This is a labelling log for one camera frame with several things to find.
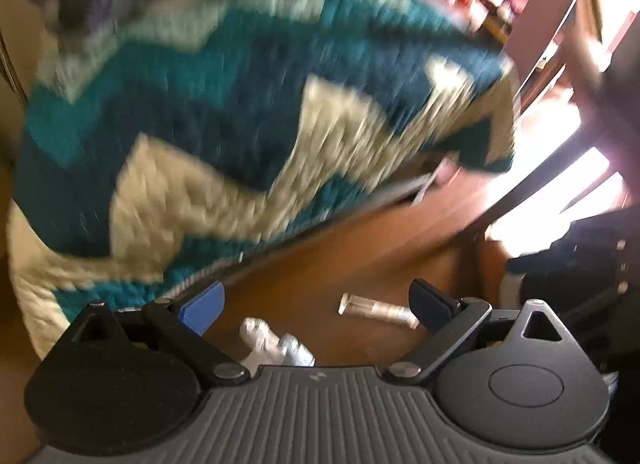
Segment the white tissue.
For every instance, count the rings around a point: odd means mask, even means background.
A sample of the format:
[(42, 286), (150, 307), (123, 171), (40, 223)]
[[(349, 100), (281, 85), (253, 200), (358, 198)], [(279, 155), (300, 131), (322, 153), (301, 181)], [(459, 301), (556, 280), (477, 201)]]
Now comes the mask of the white tissue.
[(314, 366), (314, 355), (304, 344), (291, 334), (277, 336), (262, 319), (245, 318), (239, 332), (250, 350), (241, 363), (252, 375), (260, 366)]

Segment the dark wooden chair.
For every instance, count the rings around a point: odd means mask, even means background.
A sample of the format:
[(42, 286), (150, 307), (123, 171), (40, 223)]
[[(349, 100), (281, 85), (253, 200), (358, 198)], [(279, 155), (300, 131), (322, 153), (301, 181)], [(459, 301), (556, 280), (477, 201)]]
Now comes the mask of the dark wooden chair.
[(549, 240), (567, 224), (553, 206), (575, 184), (564, 173), (589, 150), (597, 149), (608, 167), (620, 173), (634, 203), (639, 201), (639, 40), (627, 32), (608, 68), (592, 57), (591, 40), (577, 30), (566, 32), (559, 48), (573, 86), (580, 124), (549, 157), (462, 231), (478, 243), (489, 227), (528, 200), (536, 207), (520, 218), (518, 232)]

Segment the clear plastic tube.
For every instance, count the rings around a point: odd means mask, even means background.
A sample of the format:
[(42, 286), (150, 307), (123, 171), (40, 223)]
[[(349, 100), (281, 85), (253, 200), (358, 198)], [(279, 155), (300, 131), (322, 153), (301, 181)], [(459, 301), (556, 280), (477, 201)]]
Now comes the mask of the clear plastic tube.
[(337, 314), (369, 318), (394, 325), (405, 325), (413, 330), (420, 325), (420, 320), (408, 307), (366, 299), (349, 293), (342, 295), (337, 307)]

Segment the teal zigzag quilt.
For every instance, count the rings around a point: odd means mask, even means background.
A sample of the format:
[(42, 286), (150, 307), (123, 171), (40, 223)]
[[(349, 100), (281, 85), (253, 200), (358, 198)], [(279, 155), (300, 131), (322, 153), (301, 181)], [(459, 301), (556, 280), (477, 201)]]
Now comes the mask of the teal zigzag quilt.
[(47, 354), (80, 310), (136, 310), (363, 203), (429, 152), (502, 173), (518, 73), (425, 0), (165, 0), (44, 52), (9, 210)]

